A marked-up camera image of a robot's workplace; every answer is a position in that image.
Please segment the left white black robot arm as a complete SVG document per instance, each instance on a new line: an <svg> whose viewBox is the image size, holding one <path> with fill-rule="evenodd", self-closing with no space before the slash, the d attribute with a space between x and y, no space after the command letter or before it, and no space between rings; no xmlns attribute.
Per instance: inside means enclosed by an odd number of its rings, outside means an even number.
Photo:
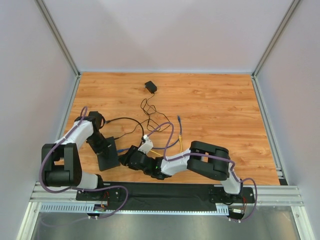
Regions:
<svg viewBox="0 0 320 240"><path fill-rule="evenodd" d="M96 192L101 182L100 175L84 172L79 149L88 143L98 159L105 160L111 144L100 129L106 123L97 111L81 114L72 128L55 143L47 143L41 149L39 182L44 190L52 194L69 189Z"/></svg>

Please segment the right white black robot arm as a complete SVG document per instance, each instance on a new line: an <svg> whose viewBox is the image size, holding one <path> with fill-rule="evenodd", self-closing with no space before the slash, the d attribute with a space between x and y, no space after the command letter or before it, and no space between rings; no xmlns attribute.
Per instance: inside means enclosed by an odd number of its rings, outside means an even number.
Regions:
<svg viewBox="0 0 320 240"><path fill-rule="evenodd" d="M173 156L149 157L147 151L131 146L127 153L119 156L119 162L135 171L157 180L189 170L208 179L220 181L224 192L238 195L241 192L241 179L234 172L235 162L229 156L229 150L201 142L193 141L190 148Z"/></svg>

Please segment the black network switch box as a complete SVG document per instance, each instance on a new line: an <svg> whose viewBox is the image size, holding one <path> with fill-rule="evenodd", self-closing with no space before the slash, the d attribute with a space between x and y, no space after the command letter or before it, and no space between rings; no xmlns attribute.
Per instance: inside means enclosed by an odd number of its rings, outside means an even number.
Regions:
<svg viewBox="0 0 320 240"><path fill-rule="evenodd" d="M120 166L117 147L113 136L106 138L107 147L97 155L99 170L106 171Z"/></svg>

